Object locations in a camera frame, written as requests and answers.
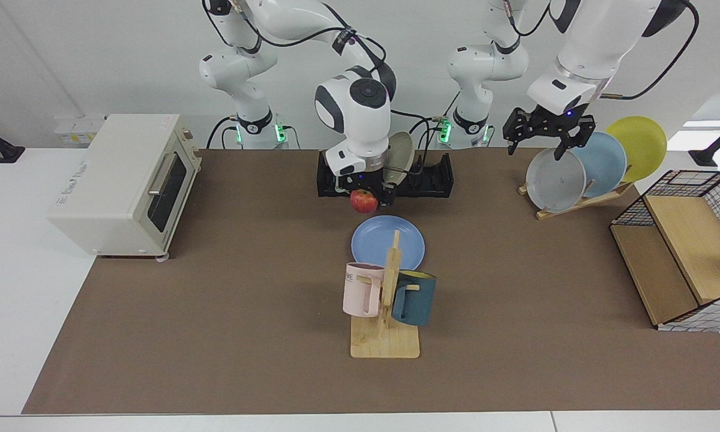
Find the red apple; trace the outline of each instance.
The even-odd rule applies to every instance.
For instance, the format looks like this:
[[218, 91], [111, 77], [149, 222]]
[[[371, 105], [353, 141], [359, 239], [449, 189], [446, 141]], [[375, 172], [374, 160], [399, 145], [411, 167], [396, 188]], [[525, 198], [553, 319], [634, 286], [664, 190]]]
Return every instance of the red apple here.
[[349, 204], [360, 213], [373, 213], [379, 208], [379, 200], [365, 189], [354, 189], [349, 194]]

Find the teal mug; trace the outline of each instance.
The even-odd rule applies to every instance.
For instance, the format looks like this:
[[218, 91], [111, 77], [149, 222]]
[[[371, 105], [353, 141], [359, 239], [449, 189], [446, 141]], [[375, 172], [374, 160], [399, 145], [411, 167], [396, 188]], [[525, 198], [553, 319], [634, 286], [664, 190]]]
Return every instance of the teal mug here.
[[437, 277], [429, 273], [401, 270], [392, 305], [392, 317], [407, 325], [426, 325], [434, 300]]

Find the wooden box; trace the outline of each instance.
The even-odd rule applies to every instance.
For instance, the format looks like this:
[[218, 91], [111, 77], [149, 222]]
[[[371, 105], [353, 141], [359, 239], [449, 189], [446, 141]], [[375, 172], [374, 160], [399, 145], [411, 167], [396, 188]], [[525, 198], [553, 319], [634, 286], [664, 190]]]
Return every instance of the wooden box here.
[[667, 172], [610, 229], [659, 330], [720, 331], [720, 172]]

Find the blue plate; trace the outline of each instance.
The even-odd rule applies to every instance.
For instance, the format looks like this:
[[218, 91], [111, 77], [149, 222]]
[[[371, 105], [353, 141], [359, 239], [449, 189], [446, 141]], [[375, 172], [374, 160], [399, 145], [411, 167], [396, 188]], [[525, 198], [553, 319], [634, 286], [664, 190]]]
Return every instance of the blue plate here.
[[594, 180], [584, 197], [593, 199], [612, 191], [621, 183], [626, 172], [626, 153], [621, 143], [609, 134], [594, 132], [587, 145], [574, 148], [587, 172], [587, 183]]
[[357, 262], [384, 267], [395, 230], [400, 230], [400, 268], [416, 270], [424, 259], [424, 237], [414, 224], [397, 216], [375, 216], [360, 224], [352, 235], [352, 256]]

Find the plate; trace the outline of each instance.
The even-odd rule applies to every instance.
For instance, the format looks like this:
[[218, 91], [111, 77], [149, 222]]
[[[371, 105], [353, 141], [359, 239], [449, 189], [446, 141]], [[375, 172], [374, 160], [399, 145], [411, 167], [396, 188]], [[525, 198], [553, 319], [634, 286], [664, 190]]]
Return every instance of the plate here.
[[357, 262], [384, 267], [395, 230], [400, 230], [400, 268], [416, 270], [424, 259], [424, 237], [414, 224], [397, 216], [374, 216], [360, 224], [352, 235], [352, 256]]
[[626, 152], [615, 137], [604, 132], [595, 132], [586, 146], [576, 147], [572, 151], [584, 165], [587, 184], [594, 181], [584, 192], [588, 199], [607, 194], [624, 178]]
[[667, 154], [667, 135], [656, 121], [634, 115], [616, 120], [605, 130], [619, 140], [632, 165], [624, 181], [642, 180], [653, 174], [664, 162]]
[[[389, 138], [389, 150], [385, 167], [396, 167], [396, 169], [410, 170], [413, 164], [415, 148], [413, 139], [407, 132], [398, 132]], [[401, 184], [406, 178], [406, 173], [398, 170], [384, 170], [384, 181], [387, 183]]]
[[581, 199], [587, 186], [587, 173], [579, 158], [570, 151], [555, 161], [554, 148], [547, 148], [530, 162], [525, 181], [528, 197], [536, 207], [561, 213]]

